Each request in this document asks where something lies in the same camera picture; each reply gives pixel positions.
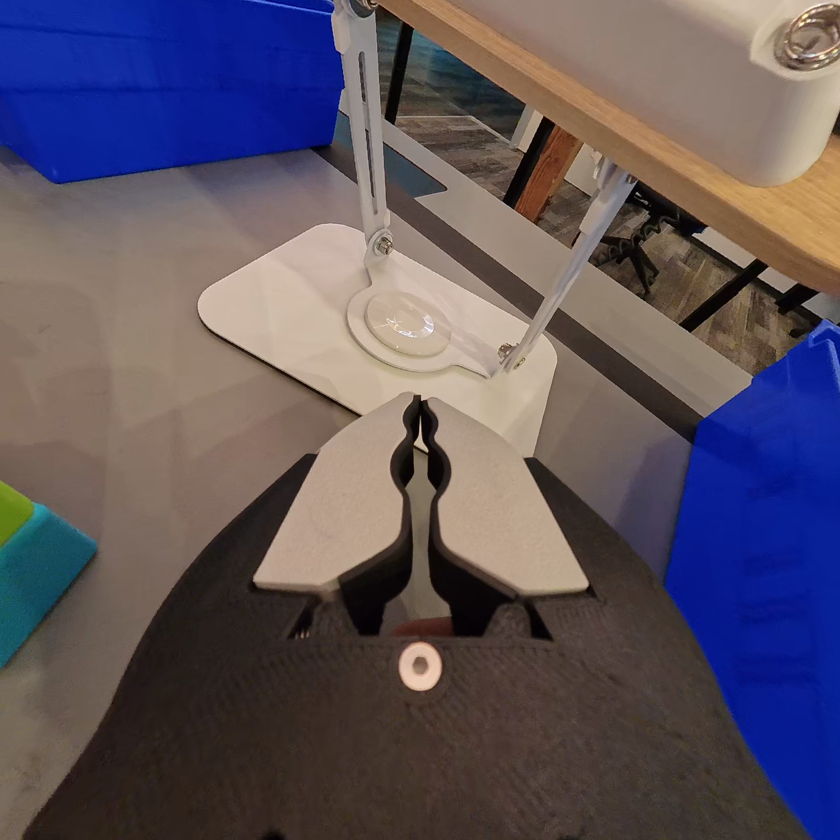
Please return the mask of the green block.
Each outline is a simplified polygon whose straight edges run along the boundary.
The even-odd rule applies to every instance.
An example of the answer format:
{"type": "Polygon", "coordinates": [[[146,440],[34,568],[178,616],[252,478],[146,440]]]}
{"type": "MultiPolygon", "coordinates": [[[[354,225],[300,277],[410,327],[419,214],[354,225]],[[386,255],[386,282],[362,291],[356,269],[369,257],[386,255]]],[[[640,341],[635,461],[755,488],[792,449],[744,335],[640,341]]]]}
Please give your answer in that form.
{"type": "Polygon", "coordinates": [[[0,543],[4,545],[32,518],[35,506],[30,499],[2,481],[0,491],[0,543]]]}

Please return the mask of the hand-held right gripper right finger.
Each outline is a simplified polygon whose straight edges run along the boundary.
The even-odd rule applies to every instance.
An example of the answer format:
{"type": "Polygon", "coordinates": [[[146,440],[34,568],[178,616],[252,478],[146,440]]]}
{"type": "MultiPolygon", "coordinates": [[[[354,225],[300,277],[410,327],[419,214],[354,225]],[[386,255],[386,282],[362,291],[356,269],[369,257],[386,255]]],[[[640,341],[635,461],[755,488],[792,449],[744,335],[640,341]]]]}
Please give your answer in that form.
{"type": "Polygon", "coordinates": [[[430,506],[428,562],[456,636],[485,634],[502,607],[587,592],[588,581],[526,459],[437,397],[421,403],[430,506]]]}

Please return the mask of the wooden shelf board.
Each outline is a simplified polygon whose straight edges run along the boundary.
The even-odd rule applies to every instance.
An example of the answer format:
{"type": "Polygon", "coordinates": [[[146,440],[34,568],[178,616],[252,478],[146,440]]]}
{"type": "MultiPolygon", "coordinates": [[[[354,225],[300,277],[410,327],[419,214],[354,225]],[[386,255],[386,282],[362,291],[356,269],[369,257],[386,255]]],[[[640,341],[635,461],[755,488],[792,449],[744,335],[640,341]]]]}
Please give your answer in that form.
{"type": "Polygon", "coordinates": [[[612,158],[768,267],[838,296],[838,135],[783,185],[759,187],[687,151],[454,2],[382,2],[396,17],[612,158]]]}

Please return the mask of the black office chair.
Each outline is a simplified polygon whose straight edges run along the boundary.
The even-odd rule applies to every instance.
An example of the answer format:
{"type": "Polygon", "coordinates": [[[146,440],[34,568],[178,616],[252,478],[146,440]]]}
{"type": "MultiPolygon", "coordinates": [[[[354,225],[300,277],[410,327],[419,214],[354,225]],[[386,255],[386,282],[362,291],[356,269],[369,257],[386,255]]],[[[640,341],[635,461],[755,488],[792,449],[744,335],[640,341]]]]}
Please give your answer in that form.
{"type": "Polygon", "coordinates": [[[644,244],[659,234],[661,228],[662,220],[651,217],[628,237],[604,235],[599,243],[602,250],[593,254],[590,264],[600,268],[609,263],[620,265],[629,260],[643,288],[641,297],[647,298],[659,270],[644,251],[644,244]]]}

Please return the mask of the grey desk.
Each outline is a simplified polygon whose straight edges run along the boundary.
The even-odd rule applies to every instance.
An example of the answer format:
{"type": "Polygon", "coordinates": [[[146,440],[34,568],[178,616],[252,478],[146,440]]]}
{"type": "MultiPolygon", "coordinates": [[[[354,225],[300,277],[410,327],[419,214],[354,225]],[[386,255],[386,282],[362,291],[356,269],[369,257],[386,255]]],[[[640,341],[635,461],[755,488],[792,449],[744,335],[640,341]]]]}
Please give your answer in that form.
{"type": "MultiPolygon", "coordinates": [[[[99,724],[146,627],[229,522],[352,415],[207,331],[200,294],[356,185],[314,151],[53,185],[2,152],[2,480],[99,552],[2,668],[2,838],[99,724]]],[[[750,374],[596,270],[551,339],[536,456],[662,572],[694,415],[750,374]]]]}

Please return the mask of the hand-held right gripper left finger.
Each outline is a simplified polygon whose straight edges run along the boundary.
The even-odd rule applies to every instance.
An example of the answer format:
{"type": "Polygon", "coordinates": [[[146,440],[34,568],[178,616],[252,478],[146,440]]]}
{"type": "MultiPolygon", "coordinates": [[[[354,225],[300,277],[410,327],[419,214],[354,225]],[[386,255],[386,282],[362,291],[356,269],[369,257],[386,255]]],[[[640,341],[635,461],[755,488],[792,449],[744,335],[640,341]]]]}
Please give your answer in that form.
{"type": "Polygon", "coordinates": [[[407,485],[420,410],[420,396],[405,392],[320,448],[253,576],[256,589],[340,599],[361,635],[380,633],[413,572],[407,485]]]}

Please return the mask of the teal block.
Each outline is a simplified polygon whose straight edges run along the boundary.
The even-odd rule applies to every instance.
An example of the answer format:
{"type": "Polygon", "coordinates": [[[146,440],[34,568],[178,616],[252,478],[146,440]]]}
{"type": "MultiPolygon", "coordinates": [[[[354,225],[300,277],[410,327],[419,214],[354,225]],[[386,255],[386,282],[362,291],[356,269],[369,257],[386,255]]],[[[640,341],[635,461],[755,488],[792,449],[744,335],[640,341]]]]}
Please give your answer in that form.
{"type": "Polygon", "coordinates": [[[1,548],[1,666],[94,557],[97,542],[38,503],[1,548]]]}

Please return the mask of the white metal stand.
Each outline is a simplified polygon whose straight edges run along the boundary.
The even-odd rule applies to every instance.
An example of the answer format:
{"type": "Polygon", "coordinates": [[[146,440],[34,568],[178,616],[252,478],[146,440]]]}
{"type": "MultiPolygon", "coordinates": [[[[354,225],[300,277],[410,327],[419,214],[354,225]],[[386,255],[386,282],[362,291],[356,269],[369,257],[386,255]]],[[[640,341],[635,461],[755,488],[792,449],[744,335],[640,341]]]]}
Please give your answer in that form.
{"type": "Polygon", "coordinates": [[[362,230],[321,224],[205,289],[199,318],[218,337],[364,415],[403,392],[435,396],[504,437],[536,448],[557,353],[542,337],[635,186],[604,159],[567,266],[531,324],[395,249],[386,205],[375,2],[336,2],[333,41],[360,191],[362,230]],[[451,341],[431,358],[385,347],[364,320],[385,291],[433,303],[451,341]]]}

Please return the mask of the clear round gel pad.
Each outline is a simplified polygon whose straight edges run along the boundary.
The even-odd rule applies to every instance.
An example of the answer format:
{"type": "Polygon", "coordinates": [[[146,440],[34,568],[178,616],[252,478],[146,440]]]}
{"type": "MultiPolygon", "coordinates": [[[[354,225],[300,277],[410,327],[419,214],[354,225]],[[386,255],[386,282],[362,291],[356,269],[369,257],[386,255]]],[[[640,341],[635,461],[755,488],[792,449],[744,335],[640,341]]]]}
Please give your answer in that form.
{"type": "Polygon", "coordinates": [[[364,320],[388,349],[415,358],[444,352],[451,341],[448,318],[433,303],[405,291],[385,291],[366,304],[364,320]]]}

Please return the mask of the blue plastic bin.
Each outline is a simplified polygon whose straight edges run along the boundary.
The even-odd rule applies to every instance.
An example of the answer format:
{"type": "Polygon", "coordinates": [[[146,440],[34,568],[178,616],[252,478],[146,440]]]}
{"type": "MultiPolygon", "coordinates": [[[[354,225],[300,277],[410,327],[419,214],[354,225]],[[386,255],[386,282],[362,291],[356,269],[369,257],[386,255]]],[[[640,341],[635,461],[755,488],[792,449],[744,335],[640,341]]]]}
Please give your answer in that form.
{"type": "Polygon", "coordinates": [[[2,146],[53,183],[329,144],[331,2],[2,1],[2,146]]]}
{"type": "Polygon", "coordinates": [[[839,835],[839,331],[697,427],[665,587],[777,792],[839,835]]]}

